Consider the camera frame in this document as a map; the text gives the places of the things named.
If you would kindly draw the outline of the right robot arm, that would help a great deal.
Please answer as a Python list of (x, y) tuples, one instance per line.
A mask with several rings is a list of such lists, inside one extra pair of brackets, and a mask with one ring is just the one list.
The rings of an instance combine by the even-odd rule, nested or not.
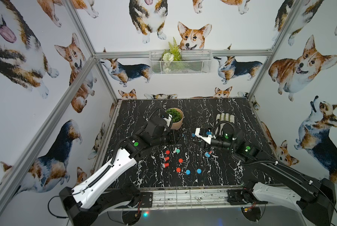
[(212, 129), (197, 128), (192, 136), (200, 139), (195, 144), (201, 149), (227, 150), (229, 157), (239, 165), (255, 167), (285, 185), (280, 188), (250, 180), (242, 189), (228, 193), (231, 205), (270, 202), (298, 211), (316, 226), (332, 224), (336, 212), (333, 182), (307, 176), (273, 158), (258, 159), (261, 150), (245, 140), (243, 132), (228, 121), (219, 121)]

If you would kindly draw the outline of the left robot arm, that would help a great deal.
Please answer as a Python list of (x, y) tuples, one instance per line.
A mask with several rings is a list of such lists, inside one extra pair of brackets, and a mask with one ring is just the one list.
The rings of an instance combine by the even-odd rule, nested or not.
[(90, 226), (101, 214), (117, 207), (140, 206), (142, 195), (133, 184), (112, 192), (106, 189), (155, 148), (174, 144), (173, 120), (166, 112), (151, 115), (140, 130), (117, 143), (112, 158), (91, 177), (73, 188), (61, 190), (59, 198), (73, 226)]

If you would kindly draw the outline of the beige plant pot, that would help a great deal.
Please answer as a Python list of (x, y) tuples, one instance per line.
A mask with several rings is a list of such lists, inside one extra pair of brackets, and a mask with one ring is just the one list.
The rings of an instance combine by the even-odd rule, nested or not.
[(183, 124), (184, 114), (178, 108), (169, 108), (166, 110), (168, 115), (168, 127), (171, 130), (179, 130)]

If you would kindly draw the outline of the green fern with flower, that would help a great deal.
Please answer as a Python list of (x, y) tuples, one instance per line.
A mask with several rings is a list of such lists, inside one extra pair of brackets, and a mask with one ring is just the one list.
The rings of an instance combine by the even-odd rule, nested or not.
[(173, 38), (172, 42), (170, 41), (168, 42), (168, 46), (169, 46), (169, 49), (164, 50), (160, 58), (161, 65), (163, 66), (162, 70), (164, 73), (178, 71), (182, 67), (181, 50), (175, 38)]

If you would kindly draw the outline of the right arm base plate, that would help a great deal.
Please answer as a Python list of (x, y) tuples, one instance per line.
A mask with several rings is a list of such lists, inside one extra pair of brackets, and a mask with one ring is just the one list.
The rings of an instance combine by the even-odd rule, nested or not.
[(253, 193), (247, 189), (229, 189), (227, 190), (227, 202), (231, 205), (245, 205), (245, 204), (268, 204), (266, 201), (259, 201), (254, 197)]

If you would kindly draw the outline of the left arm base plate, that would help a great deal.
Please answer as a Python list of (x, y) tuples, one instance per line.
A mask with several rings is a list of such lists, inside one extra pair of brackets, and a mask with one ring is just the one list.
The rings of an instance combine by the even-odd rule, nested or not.
[(134, 208), (151, 208), (153, 203), (153, 192), (141, 192), (134, 197)]

